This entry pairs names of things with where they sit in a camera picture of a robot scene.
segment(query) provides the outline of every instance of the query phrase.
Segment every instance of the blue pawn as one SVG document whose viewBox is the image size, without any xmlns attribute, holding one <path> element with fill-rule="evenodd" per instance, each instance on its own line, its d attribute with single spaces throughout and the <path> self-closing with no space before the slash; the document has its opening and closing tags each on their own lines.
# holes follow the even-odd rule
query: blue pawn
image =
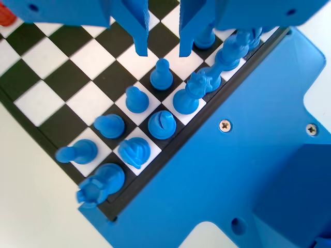
<svg viewBox="0 0 331 248">
<path fill-rule="evenodd" d="M 176 120 L 169 111 L 159 111 L 148 121 L 148 130 L 153 137 L 163 140 L 170 138 L 176 131 Z"/>
<path fill-rule="evenodd" d="M 213 31 L 215 22 L 210 23 L 195 39 L 194 43 L 199 49 L 208 49 L 215 42 L 215 33 Z"/>
<path fill-rule="evenodd" d="M 125 124 L 122 118 L 118 115 L 99 116 L 94 127 L 106 138 L 118 138 L 122 135 L 125 129 Z"/>
<path fill-rule="evenodd" d="M 143 138 L 135 137 L 119 144 L 118 154 L 124 162 L 140 169 L 151 156 L 151 147 Z"/>
<path fill-rule="evenodd" d="M 158 90 L 166 90 L 172 85 L 173 75 L 169 69 L 169 62 L 165 58 L 156 62 L 156 69 L 151 73 L 151 84 Z"/>
<path fill-rule="evenodd" d="M 135 86 L 126 89 L 126 107 L 133 113 L 144 112 L 149 105 L 149 99 L 145 92 L 140 91 Z"/>
<path fill-rule="evenodd" d="M 177 112 L 189 115 L 196 111 L 199 106 L 199 99 L 212 89 L 210 80 L 211 78 L 206 76 L 204 72 L 199 74 L 193 72 L 185 89 L 177 91 L 174 95 L 172 103 Z"/>
<path fill-rule="evenodd" d="M 236 68 L 240 59 L 249 51 L 250 38 L 250 33 L 243 30 L 239 30 L 236 35 L 231 35 L 217 52 L 215 62 L 220 62 L 224 66 L 224 71 Z"/>
<path fill-rule="evenodd" d="M 86 178 L 79 184 L 77 201 L 83 203 L 84 208 L 95 208 L 105 201 L 110 194 L 119 191 L 125 181 L 125 174 L 117 164 L 104 164 L 93 176 Z"/>
<path fill-rule="evenodd" d="M 62 147 L 56 154 L 55 158 L 61 163 L 69 163 L 74 161 L 78 164 L 88 164 L 98 153 L 98 148 L 93 141 L 81 139 L 71 147 Z"/>
</svg>

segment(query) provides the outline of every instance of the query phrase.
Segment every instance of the screw head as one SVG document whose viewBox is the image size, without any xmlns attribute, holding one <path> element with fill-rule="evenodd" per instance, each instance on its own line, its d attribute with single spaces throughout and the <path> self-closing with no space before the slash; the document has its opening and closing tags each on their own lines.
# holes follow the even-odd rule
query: screw head
<svg viewBox="0 0 331 248">
<path fill-rule="evenodd" d="M 222 120 L 219 123 L 219 129 L 224 132 L 227 133 L 231 130 L 231 123 L 228 120 Z"/>
<path fill-rule="evenodd" d="M 309 136 L 316 136 L 317 127 L 314 124 L 310 123 L 306 126 L 306 132 L 308 133 Z"/>
</svg>

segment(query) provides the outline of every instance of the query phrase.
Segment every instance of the chess piece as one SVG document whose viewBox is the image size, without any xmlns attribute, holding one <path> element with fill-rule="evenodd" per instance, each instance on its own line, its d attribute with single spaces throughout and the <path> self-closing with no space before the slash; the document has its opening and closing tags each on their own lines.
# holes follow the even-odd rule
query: chess piece
<svg viewBox="0 0 331 248">
<path fill-rule="evenodd" d="M 146 140 L 134 137 L 119 144 L 118 154 L 124 162 L 140 169 L 151 155 L 151 148 Z"/>
<path fill-rule="evenodd" d="M 149 99 L 145 92 L 140 91 L 135 86 L 126 89 L 126 107 L 133 113 L 144 112 L 149 105 Z"/>
<path fill-rule="evenodd" d="M 60 148 L 56 152 L 55 158 L 61 163 L 69 163 L 70 161 L 74 161 L 78 164 L 88 164 L 97 156 L 97 153 L 98 148 L 93 141 L 81 139 L 73 146 Z"/>
<path fill-rule="evenodd" d="M 239 65 L 240 59 L 247 55 L 251 42 L 250 39 L 250 33 L 246 30 L 239 30 L 237 34 L 231 35 L 217 52 L 215 61 L 220 62 L 224 66 L 224 71 L 233 70 Z"/>
<path fill-rule="evenodd" d="M 211 67 L 204 67 L 198 71 L 198 74 L 204 73 L 207 77 L 210 77 L 211 88 L 206 88 L 206 93 L 215 91 L 221 85 L 221 73 L 223 71 L 223 66 L 219 62 L 215 62 Z"/>
<path fill-rule="evenodd" d="M 211 78 L 206 76 L 204 72 L 199 74 L 193 72 L 185 89 L 177 91 L 174 95 L 172 102 L 177 112 L 189 115 L 196 111 L 199 106 L 199 99 L 212 89 L 210 80 Z"/>
<path fill-rule="evenodd" d="M 156 69 L 151 73 L 151 84 L 158 90 L 166 90 L 172 85 L 173 75 L 169 62 L 165 58 L 156 62 Z"/>
<path fill-rule="evenodd" d="M 176 120 L 169 111 L 159 111 L 148 121 L 148 130 L 159 140 L 170 138 L 176 131 Z"/>
<path fill-rule="evenodd" d="M 215 22 L 210 23 L 206 26 L 206 28 L 194 39 L 194 44 L 199 49 L 208 49 L 215 42 L 215 33 L 213 28 L 215 26 Z"/>
<path fill-rule="evenodd" d="M 249 52 L 254 50 L 255 48 L 257 48 L 260 44 L 260 38 L 262 35 L 262 28 L 258 27 L 258 28 L 252 28 L 249 31 L 250 33 L 250 44 L 249 44 Z"/>
<path fill-rule="evenodd" d="M 77 201 L 84 208 L 95 208 L 111 194 L 118 192 L 125 181 L 125 174 L 117 164 L 104 164 L 93 176 L 79 184 Z"/>
<path fill-rule="evenodd" d="M 124 132 L 125 124 L 118 115 L 99 116 L 94 127 L 106 138 L 118 138 Z"/>
</svg>

